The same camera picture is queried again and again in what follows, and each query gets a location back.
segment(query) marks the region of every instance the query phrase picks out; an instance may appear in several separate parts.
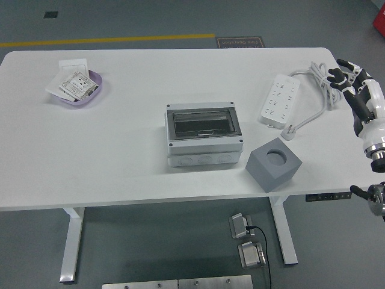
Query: black cable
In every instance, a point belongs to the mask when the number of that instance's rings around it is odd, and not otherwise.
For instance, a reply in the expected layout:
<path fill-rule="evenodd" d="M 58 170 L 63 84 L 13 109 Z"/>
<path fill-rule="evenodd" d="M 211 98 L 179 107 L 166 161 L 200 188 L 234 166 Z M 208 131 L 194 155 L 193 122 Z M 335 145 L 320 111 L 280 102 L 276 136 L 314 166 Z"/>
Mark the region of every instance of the black cable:
<path fill-rule="evenodd" d="M 269 263 L 269 257 L 267 255 L 267 238 L 263 230 L 258 226 L 246 226 L 246 230 L 250 231 L 252 229 L 258 229 L 263 233 L 263 237 L 265 238 L 265 247 L 266 247 L 266 262 L 267 262 L 267 268 L 269 269 L 269 280 L 270 280 L 270 289 L 271 289 L 271 272 L 270 272 L 270 263 Z"/>

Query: white electrical box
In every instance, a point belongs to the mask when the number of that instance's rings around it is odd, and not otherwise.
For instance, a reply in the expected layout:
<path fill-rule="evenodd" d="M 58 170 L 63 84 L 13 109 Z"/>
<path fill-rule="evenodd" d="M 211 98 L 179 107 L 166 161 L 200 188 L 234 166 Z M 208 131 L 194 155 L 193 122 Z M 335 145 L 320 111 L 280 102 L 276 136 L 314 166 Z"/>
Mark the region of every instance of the white electrical box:
<path fill-rule="evenodd" d="M 278 74 L 260 112 L 260 121 L 275 128 L 284 128 L 299 88 L 298 79 Z"/>
<path fill-rule="evenodd" d="M 171 167 L 237 163 L 243 151 L 233 102 L 168 104 L 165 127 Z"/>

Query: table leg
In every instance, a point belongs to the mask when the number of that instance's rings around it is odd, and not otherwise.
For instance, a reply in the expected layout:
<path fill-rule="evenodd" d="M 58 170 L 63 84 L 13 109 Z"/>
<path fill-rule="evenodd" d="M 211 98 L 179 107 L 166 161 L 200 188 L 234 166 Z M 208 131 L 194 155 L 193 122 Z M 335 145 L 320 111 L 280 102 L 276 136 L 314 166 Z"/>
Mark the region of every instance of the table leg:
<path fill-rule="evenodd" d="M 70 215 L 66 248 L 64 249 L 63 264 L 61 266 L 60 282 L 72 282 L 75 280 L 76 263 L 78 262 L 78 251 L 80 236 L 82 232 L 84 208 L 65 208 Z"/>
<path fill-rule="evenodd" d="M 273 211 L 274 221 L 276 223 L 279 242 L 285 264 L 298 264 L 295 254 L 293 240 L 291 238 L 288 220 L 286 219 L 283 202 L 288 198 L 274 196 L 270 198 L 271 210 Z"/>

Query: yellow floor line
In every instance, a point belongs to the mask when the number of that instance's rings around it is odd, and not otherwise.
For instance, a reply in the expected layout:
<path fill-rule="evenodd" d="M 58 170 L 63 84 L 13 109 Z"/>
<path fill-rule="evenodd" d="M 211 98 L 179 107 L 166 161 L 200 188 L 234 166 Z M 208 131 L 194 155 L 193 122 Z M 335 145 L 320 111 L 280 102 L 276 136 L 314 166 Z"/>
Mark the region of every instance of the yellow floor line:
<path fill-rule="evenodd" d="M 103 43 L 103 42 L 128 42 L 128 41 L 148 41 L 148 40 L 199 39 L 199 38 L 214 38 L 214 37 L 215 37 L 215 34 L 185 34 L 185 35 L 164 35 L 164 36 L 67 39 L 67 40 L 47 40 L 47 41 L 28 41 L 28 42 L 3 42 L 3 43 L 0 43 L 0 47 L 60 45 L 60 44 L 78 44 L 78 43 Z"/>

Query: red object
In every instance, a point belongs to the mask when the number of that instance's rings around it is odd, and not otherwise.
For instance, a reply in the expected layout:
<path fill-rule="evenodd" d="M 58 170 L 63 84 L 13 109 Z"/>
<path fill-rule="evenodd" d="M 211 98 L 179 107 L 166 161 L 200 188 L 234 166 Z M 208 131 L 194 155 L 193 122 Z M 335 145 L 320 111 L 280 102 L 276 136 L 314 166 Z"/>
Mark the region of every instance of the red object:
<path fill-rule="evenodd" d="M 385 37 L 385 4 L 381 7 L 380 12 L 374 19 L 373 26 Z"/>

